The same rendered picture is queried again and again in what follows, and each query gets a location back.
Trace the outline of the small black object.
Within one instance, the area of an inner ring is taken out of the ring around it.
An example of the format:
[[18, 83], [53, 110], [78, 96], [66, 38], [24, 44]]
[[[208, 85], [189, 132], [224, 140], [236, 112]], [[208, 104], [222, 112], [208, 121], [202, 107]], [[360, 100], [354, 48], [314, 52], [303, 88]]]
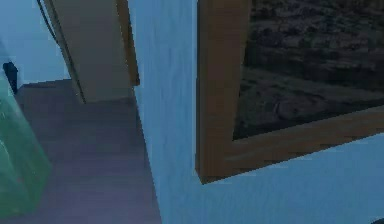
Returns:
[[3, 70], [14, 94], [18, 92], [18, 69], [13, 62], [3, 64]]

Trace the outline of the green translucent box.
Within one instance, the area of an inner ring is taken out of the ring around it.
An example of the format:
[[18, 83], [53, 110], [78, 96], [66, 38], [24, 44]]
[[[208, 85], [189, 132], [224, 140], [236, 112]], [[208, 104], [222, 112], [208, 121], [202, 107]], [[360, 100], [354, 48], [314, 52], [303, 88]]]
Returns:
[[0, 72], [0, 219], [34, 210], [50, 173], [51, 164]]

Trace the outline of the wooden framed dark picture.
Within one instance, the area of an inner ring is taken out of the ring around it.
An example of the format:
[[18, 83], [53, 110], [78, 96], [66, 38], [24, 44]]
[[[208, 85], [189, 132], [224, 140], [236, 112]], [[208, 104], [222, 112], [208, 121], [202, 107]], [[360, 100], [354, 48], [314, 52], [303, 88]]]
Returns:
[[234, 140], [252, 0], [198, 0], [195, 170], [205, 185], [384, 133], [384, 105]]

